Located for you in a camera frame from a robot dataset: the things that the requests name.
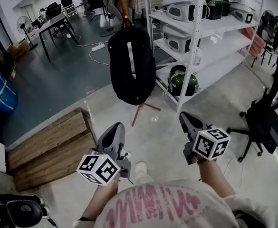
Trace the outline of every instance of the gray floor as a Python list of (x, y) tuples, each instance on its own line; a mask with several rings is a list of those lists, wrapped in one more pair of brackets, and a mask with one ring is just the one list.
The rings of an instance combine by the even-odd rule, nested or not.
[[(264, 84), (241, 64), (186, 102), (182, 110), (196, 114), (209, 124), (223, 129), (246, 128), (245, 120), (239, 116), (239, 112), (247, 110), (251, 101), (262, 95), (263, 86)], [(132, 154), (132, 167), (138, 161), (145, 161), (148, 173), (156, 181), (198, 180), (200, 175), (197, 165), (187, 166), (182, 153), (187, 137), (182, 131), (175, 105), (168, 97), (163, 97), (162, 93), (162, 90), (155, 86), (152, 96), (147, 100), (147, 103), (161, 108), (161, 111), (144, 107), (134, 127), (131, 127), (131, 122), (136, 106), (119, 100), (111, 85), (73, 104), (57, 114), (52, 121), (80, 106), (90, 111), (97, 137), (112, 124), (122, 122), (125, 125), (125, 148)], [(258, 157), (256, 146), (253, 145), (243, 163), (239, 163), (235, 158), (243, 154), (247, 141), (247, 136), (232, 133), (230, 145), (224, 156), (218, 158), (217, 163), (238, 195), (272, 208), (275, 215), (273, 227), (278, 227), (278, 149), (272, 155), (265, 151)], [(130, 179), (134, 178), (132, 169)], [(122, 180), (119, 184), (119, 190), (129, 187), (131, 184), (128, 180)], [(60, 228), (69, 228), (72, 222), (81, 216), (95, 188), (96, 185), (74, 173), (32, 192), (45, 199), (45, 203), (50, 207), (51, 217)], [(51, 226), (41, 223), (37, 227)]]
[[(79, 18), (70, 19), (76, 34), (81, 36), (80, 45), (108, 41), (110, 36), (100, 36), (109, 27), (104, 16), (92, 21), (90, 18), (80, 13)], [(36, 49), (17, 63), (13, 84), (19, 94), (19, 104), (4, 125), (6, 146), (57, 112), (111, 83), (109, 66), (90, 60), (89, 52), (93, 46), (79, 47), (66, 35), (55, 38), (53, 44), (48, 32), (44, 34), (48, 37), (45, 44), (51, 63), (39, 38), (35, 39), (39, 43)], [(162, 50), (157, 50), (156, 54), (158, 61), (168, 57)], [(107, 48), (92, 53), (92, 58), (110, 63)]]

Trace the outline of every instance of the wooden box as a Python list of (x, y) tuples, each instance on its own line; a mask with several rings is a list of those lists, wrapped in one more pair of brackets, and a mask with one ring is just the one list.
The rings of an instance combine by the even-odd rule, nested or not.
[(95, 147), (88, 112), (78, 108), (17, 146), (8, 154), (17, 191), (36, 188), (77, 170)]

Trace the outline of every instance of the cardboard box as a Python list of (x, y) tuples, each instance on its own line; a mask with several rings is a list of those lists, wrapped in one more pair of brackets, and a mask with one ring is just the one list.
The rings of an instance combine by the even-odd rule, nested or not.
[(29, 52), (30, 47), (26, 40), (11, 45), (7, 52), (11, 54), (15, 61), (18, 61), (23, 55)]

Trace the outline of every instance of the black bag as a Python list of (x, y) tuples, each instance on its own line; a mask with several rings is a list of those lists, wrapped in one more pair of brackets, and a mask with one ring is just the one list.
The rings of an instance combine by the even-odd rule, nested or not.
[(144, 103), (156, 79), (148, 33), (136, 27), (122, 28), (110, 38), (108, 51), (111, 82), (118, 98), (132, 105)]

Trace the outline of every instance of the electric fan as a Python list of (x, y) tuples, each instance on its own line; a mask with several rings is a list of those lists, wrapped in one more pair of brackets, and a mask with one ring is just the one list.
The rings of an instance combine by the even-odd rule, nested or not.
[(30, 19), (27, 16), (21, 16), (17, 20), (16, 25), (17, 29), (19, 30), (19, 33), (27, 36), (29, 40), (30, 50), (34, 49), (37, 46), (37, 44), (34, 45), (28, 36), (28, 33), (30, 33), (32, 30)]

